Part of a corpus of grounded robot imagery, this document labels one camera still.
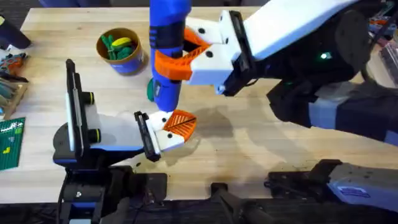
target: black screw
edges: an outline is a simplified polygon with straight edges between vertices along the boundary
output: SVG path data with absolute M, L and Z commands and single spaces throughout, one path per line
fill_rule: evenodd
M 213 57 L 213 53 L 211 51 L 206 51 L 206 56 L 207 57 Z

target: wooden tabletop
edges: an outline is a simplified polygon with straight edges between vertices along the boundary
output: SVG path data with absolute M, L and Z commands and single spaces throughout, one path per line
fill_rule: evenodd
M 233 8 L 243 17 L 256 7 Z M 216 20 L 222 8 L 194 8 L 190 16 Z M 23 32 L 32 40 L 23 76 L 30 87 L 14 118 L 26 117 L 19 167 L 0 172 L 0 203 L 55 202 L 65 176 L 52 162 L 52 138 L 66 121 L 65 61 L 71 58 L 85 91 L 96 95 L 98 112 L 111 116 L 157 111 L 146 98 L 150 67 L 134 77 L 118 75 L 97 55 L 101 33 L 115 27 L 137 32 L 149 52 L 149 9 L 31 9 Z M 277 80 L 260 80 L 237 96 L 215 95 L 211 86 L 183 85 L 178 108 L 194 113 L 198 126 L 184 147 L 138 172 L 165 172 L 167 198 L 207 198 L 212 182 L 227 182 L 241 197 L 268 197 L 270 170 L 309 170 L 320 159 L 341 159 L 370 167 L 398 169 L 398 148 L 354 134 L 283 123 L 266 93 Z M 124 161 L 135 166 L 140 158 Z

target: green lego baseplate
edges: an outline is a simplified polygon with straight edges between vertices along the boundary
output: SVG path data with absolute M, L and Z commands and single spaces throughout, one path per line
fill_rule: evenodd
M 0 122 L 0 170 L 18 166 L 24 126 L 25 118 Z

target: orange gripper pad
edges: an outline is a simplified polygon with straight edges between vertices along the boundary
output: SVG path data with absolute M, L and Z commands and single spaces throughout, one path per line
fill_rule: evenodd
M 171 80 L 189 80 L 191 78 L 192 71 L 190 64 L 192 60 L 204 52 L 210 44 L 207 44 L 204 40 L 196 36 L 192 30 L 187 28 L 184 30 L 184 39 L 199 47 L 181 58 L 172 58 L 162 54 L 158 50 L 155 51 L 155 69 L 160 75 Z
M 184 29 L 184 40 L 187 40 L 193 44 L 196 44 L 200 47 L 210 47 L 210 44 L 207 44 L 206 41 L 202 40 L 200 37 L 198 37 L 194 31 L 192 31 L 189 28 Z
M 196 126 L 197 118 L 193 114 L 182 110 L 174 110 L 163 130 L 183 136 L 186 142 L 191 137 Z

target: cordless drill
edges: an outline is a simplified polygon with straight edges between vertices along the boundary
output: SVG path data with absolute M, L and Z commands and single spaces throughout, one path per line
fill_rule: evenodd
M 170 80 L 155 69 L 155 51 L 172 58 L 182 57 L 185 18 L 191 11 L 191 0 L 150 1 L 150 64 L 154 99 L 162 111 L 173 111 L 178 104 L 181 81 Z

